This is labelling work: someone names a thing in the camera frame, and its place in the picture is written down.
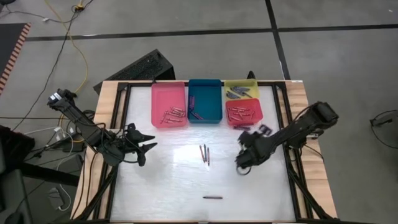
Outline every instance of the cable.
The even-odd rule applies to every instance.
[[[302,148],[302,147],[298,149],[298,154],[299,154],[300,157],[301,157],[301,155],[303,154],[303,148]]]
[[[31,190],[22,200],[21,202],[19,202],[19,205],[17,206],[17,208],[15,209],[15,212],[18,211],[19,207],[22,205],[22,203],[28,198],[28,196],[33,193],[35,190],[37,190],[41,185],[43,185],[45,183],[45,180],[43,180],[38,186],[36,186],[33,190]]]
[[[391,112],[395,112],[395,111],[397,111],[397,110],[390,110],[390,111],[385,111],[385,112],[379,113],[379,114],[376,115],[372,120],[377,119],[378,117],[380,117],[380,116],[383,115],[383,114],[391,113]],[[387,147],[390,147],[390,148],[392,148],[392,149],[398,149],[397,146],[391,146],[390,144],[387,144],[387,143],[385,143],[384,141],[382,141],[382,140],[379,138],[379,136],[377,136],[376,132],[374,131],[374,127],[373,127],[372,125],[371,125],[371,129],[372,129],[372,133],[373,133],[374,137],[376,137],[376,139],[377,139],[379,142],[381,142],[381,144],[383,144],[383,145],[385,145],[385,146],[387,146]]]
[[[69,135],[70,140],[71,140],[70,151],[69,151],[69,153],[68,153],[68,155],[67,155],[67,157],[68,157],[68,156],[70,156],[70,154],[72,153],[72,150],[73,150],[73,138],[72,138],[72,136],[71,136],[69,133],[66,133],[63,129],[61,129],[61,130],[62,130],[62,132],[63,132],[64,134]],[[59,170],[60,165],[64,162],[65,159],[66,159],[66,157],[63,158],[63,159],[60,161],[60,163],[59,163],[58,166],[57,166],[57,171]],[[62,184],[60,184],[60,188],[65,192],[65,194],[66,194],[66,195],[68,196],[68,198],[69,198],[69,205],[68,205],[66,208],[61,208],[61,206],[58,207],[58,209],[59,209],[60,211],[63,211],[63,212],[64,212],[64,211],[66,211],[66,210],[69,209],[70,205],[72,204],[72,199],[71,199],[70,195],[68,194],[68,192],[62,187]]]
[[[323,162],[325,161],[324,158],[323,158],[323,155],[320,154],[318,151],[316,151],[314,148],[312,148],[312,147],[310,147],[310,146],[308,146],[308,145],[304,145],[304,146],[307,147],[307,148],[309,148],[309,149],[311,149],[311,150],[314,151],[315,153],[317,153],[317,154],[322,158],[322,161],[323,161]]]
[[[41,15],[34,14],[34,13],[31,13],[31,12],[11,11],[11,10],[8,8],[8,5],[5,5],[5,7],[6,7],[6,9],[8,10],[8,11],[7,11],[8,13],[5,14],[5,15],[2,15],[0,18],[3,18],[3,17],[5,17],[5,16],[8,16],[8,15],[10,15],[10,14],[12,14],[12,13],[20,13],[20,14],[27,14],[27,15],[31,15],[31,16],[40,17],[40,18],[43,19],[43,21],[46,20],[46,21],[52,21],[52,22],[61,23],[61,21],[58,21],[58,20],[55,20],[55,19],[50,19],[50,18],[47,18],[47,17],[45,17],[45,16],[41,16]],[[72,22],[72,21],[75,20],[76,18],[77,18],[77,16],[74,17],[74,18],[72,18],[72,19],[70,19],[69,21],[64,22],[64,23]]]
[[[62,21],[62,18],[60,17],[60,15],[56,12],[56,10],[50,5],[50,3],[47,0],[44,0],[44,2],[46,3],[46,5],[50,8],[50,10],[56,15],[56,17],[58,18],[59,21],[61,21],[62,26],[65,28],[65,30],[67,31],[67,35],[69,36],[70,42],[72,43],[72,45],[74,46],[74,48],[76,48],[77,51],[79,51],[81,57],[83,57],[83,60],[85,61],[85,65],[86,65],[86,75],[85,75],[85,79],[82,81],[82,83],[80,84],[80,86],[75,90],[75,93],[79,92],[79,90],[82,88],[82,86],[86,83],[87,81],[87,77],[88,77],[88,64],[87,64],[87,60],[85,55],[83,54],[83,52],[81,52],[81,50],[75,45],[72,35],[70,34],[69,30],[70,27],[67,28],[65,23]]]
[[[51,130],[51,129],[55,129],[55,128],[59,128],[59,127],[56,126],[56,127],[51,127],[51,128],[43,128],[43,129],[39,129],[39,130],[35,130],[35,131],[29,131],[27,133],[24,133],[24,135],[33,134],[33,133],[37,133],[37,132],[41,132],[41,131],[47,131],[47,130]]]
[[[93,158],[91,159],[91,164],[90,164],[90,173],[88,174],[88,188],[87,188],[87,199],[86,199],[86,207],[88,205],[88,196],[90,194],[90,185],[91,185],[91,171],[93,170],[93,164],[95,160],[95,156],[97,155],[97,152],[94,153]]]
[[[67,30],[70,29],[71,25],[72,25],[72,23],[69,23],[69,27],[67,28]],[[47,77],[47,81],[45,82],[45,85],[44,85],[43,90],[40,92],[39,96],[37,97],[37,99],[35,100],[35,102],[33,103],[33,105],[30,107],[29,111],[28,111],[27,114],[24,116],[24,118],[17,124],[17,126],[16,126],[12,131],[14,131],[15,129],[17,129],[17,128],[19,127],[19,125],[21,125],[22,122],[24,122],[25,118],[30,114],[30,112],[32,111],[33,107],[36,105],[36,103],[38,102],[38,100],[40,99],[40,97],[42,96],[42,94],[44,93],[44,91],[45,91],[45,89],[46,89],[46,87],[47,87],[47,84],[49,83],[50,77],[51,77],[51,75],[53,74],[53,72],[54,72],[54,70],[55,70],[55,67],[56,67],[57,64],[58,64],[58,61],[59,61],[60,56],[61,56],[61,53],[62,53],[62,51],[63,51],[63,47],[65,46],[65,42],[67,41],[67,35],[68,35],[68,34],[69,34],[69,31],[67,32],[67,34],[65,34],[65,38],[63,39],[63,43],[62,43],[62,46],[61,46],[61,50],[59,51],[59,53],[58,53],[58,55],[57,55],[57,59],[55,60],[55,63],[54,63],[54,65],[53,65],[52,69],[51,69],[51,72],[50,72],[49,76]]]
[[[65,157],[62,157],[62,158],[53,159],[53,160],[51,160],[51,161],[47,161],[47,162],[43,162],[43,163],[41,163],[41,164],[37,164],[37,166],[41,166],[41,165],[44,165],[44,164],[48,164],[48,163],[50,163],[50,162],[60,161],[61,159],[68,158],[68,157],[74,156],[74,155],[76,155],[76,154],[78,154],[78,152],[73,153],[73,154],[70,154],[69,156],[65,156]]]
[[[98,125],[103,125],[103,128],[102,128],[102,132],[101,132],[101,146],[104,148],[104,150],[110,155],[110,156],[112,156],[113,158],[116,158],[116,159],[119,159],[120,161],[122,161],[122,162],[127,162],[127,163],[130,163],[130,164],[135,164],[135,163],[138,163],[138,161],[127,161],[127,160],[125,160],[125,159],[123,159],[123,158],[120,158],[118,155],[115,155],[115,154],[113,154],[111,151],[109,151],[106,147],[105,147],[105,145],[104,145],[104,134],[105,134],[105,130],[106,130],[106,124],[105,123],[97,123],[97,124],[85,124],[85,123],[83,123],[83,122],[81,122],[79,119],[76,119],[76,121],[77,122],[79,122],[79,123],[81,123],[81,124],[83,124],[83,125],[86,125],[86,126],[98,126]]]

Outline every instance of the gray floor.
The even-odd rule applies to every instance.
[[[76,2],[51,1],[64,20],[70,18],[70,8]],[[396,1],[273,0],[272,5],[279,27],[392,24],[398,20]],[[9,8],[55,18],[43,0],[17,0]],[[11,14],[0,19],[0,23],[10,22],[31,22],[31,37],[65,34],[60,24],[44,23],[32,16]],[[72,25],[72,34],[270,26],[265,2],[261,0],[94,0]],[[338,216],[357,222],[396,223],[398,150],[377,142],[369,119],[396,108],[393,102],[398,100],[398,30],[296,32],[281,33],[280,37],[291,78],[304,80],[310,102],[327,101],[340,115],[338,124],[320,138]],[[61,43],[25,43],[0,96],[0,116],[26,114],[44,86]],[[271,33],[79,40],[76,44],[90,67],[88,82],[76,100],[84,110],[95,110],[98,97],[93,85],[153,49],[159,49],[170,60],[178,79],[245,78],[249,70],[258,79],[282,79]],[[74,90],[84,73],[79,54],[67,43],[47,90],[30,116],[59,116],[46,106],[47,97],[57,88]],[[0,119],[2,125],[9,127],[18,122]],[[56,120],[27,120],[18,130],[26,132],[56,124]],[[377,133],[398,146],[396,129],[392,123]],[[51,131],[34,135],[38,147],[50,135]],[[32,163],[62,155],[54,152]],[[40,202],[30,203],[34,207]],[[37,217],[45,216],[41,211],[35,212]]]

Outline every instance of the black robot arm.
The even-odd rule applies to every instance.
[[[286,128],[269,137],[263,135],[262,128],[253,134],[243,132],[239,137],[242,150],[236,156],[236,165],[243,169],[258,166],[268,160],[276,147],[284,142],[292,148],[301,148],[306,143],[307,135],[322,133],[335,125],[338,119],[328,103],[317,102],[304,111]]]
[[[157,143],[139,146],[139,143],[154,139],[154,136],[141,134],[134,124],[129,124],[127,130],[123,130],[122,138],[117,134],[106,130],[104,123],[95,124],[76,107],[73,98],[76,94],[69,90],[60,90],[49,97],[48,105],[63,113],[81,131],[87,145],[101,153],[104,160],[110,166],[116,166],[120,162],[138,163],[145,165],[145,153]],[[125,161],[126,153],[137,153],[137,161]]]

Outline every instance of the teal bin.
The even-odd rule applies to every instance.
[[[187,111],[191,123],[218,124],[223,119],[221,80],[189,80]]]

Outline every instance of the white tabletop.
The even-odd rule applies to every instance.
[[[259,86],[259,91],[264,115],[260,123],[277,131],[272,88]],[[141,133],[156,136],[147,143],[158,145],[146,154],[144,167],[120,164],[111,221],[294,221],[281,146],[250,174],[238,175],[234,160],[242,131],[227,125],[225,111],[220,124],[157,129],[150,122],[150,101],[150,88],[132,87],[126,124],[135,123]],[[203,144],[210,148],[210,166],[201,158]],[[223,199],[203,199],[206,195]]]

